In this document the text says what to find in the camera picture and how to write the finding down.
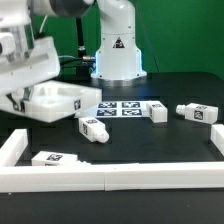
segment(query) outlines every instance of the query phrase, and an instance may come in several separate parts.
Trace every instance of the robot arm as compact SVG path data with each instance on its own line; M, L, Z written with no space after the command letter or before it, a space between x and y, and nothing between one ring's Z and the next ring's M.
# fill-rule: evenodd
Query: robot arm
M34 40L30 12L81 17L94 0L1 0L0 95L35 85L59 74L51 37Z
M82 17L94 0L30 0L31 10L37 15Z
M93 82L128 86L146 78L141 51L135 43L135 8L128 0L97 0L101 20L101 46L96 53Z

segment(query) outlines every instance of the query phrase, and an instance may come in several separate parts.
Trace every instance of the black table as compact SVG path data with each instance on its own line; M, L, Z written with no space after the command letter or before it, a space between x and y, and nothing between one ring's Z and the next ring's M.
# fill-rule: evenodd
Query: black table
M158 163L222 161L210 141L211 125L187 121L178 104L219 107L224 123L224 82L209 73L148 75L146 83L103 88L103 101L159 100L168 122L149 118L101 119L110 141L90 143L73 116L46 124L0 113L0 142L17 128L29 130L29 147L17 165L30 165L40 150L75 153L81 161ZM0 194L0 223L223 223L224 189Z

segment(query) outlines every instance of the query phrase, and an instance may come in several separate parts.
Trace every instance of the green backdrop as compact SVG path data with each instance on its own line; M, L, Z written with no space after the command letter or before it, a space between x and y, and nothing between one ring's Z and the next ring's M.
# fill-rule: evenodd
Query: green backdrop
M224 79L223 0L138 0L138 6L160 72L211 72ZM94 55L100 46L97 5L83 17L83 30L87 53ZM54 37L59 55L77 55L74 19L49 18L44 31ZM137 13L136 42L143 68L157 72Z

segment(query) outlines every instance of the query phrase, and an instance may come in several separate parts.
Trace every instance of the black cable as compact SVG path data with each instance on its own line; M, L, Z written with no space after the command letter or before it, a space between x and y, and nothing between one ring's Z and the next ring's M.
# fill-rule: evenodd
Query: black cable
M75 62L75 61L82 61L82 60L83 60L82 58L73 58L73 59L70 59L70 60L61 62L60 65L63 66L63 65L66 65L66 64L70 64L72 62Z
M32 28L33 28L35 34L38 33L38 28L37 28L37 25L34 22L34 15L33 14L30 15L30 20L31 20Z
M76 29L77 29L77 36L78 36L78 56L83 57L86 55L86 49L84 44L83 38L83 30L82 30L82 20L80 18L76 19Z
M141 13L140 13L140 10L139 10L138 0L135 0L135 2L136 2L136 11L137 11L137 14L138 14L138 17L139 17L140 24L142 26L143 32L145 34L145 38L146 38L149 50L150 50L150 52L152 54L152 57L153 57L153 60L154 60L157 72L160 73L159 66L158 66L158 63L157 63L157 59L156 59L156 56L155 56L155 53L154 53L154 49L153 49L152 43L151 43L150 38L149 38L149 34L147 32L147 29L145 27L144 21L142 19L142 16L141 16Z
M3 52L3 47L2 47L2 44L0 43L0 55L2 54Z
M68 69L68 68L75 68L76 65L73 65L73 66L66 66L66 67L61 67L61 69Z

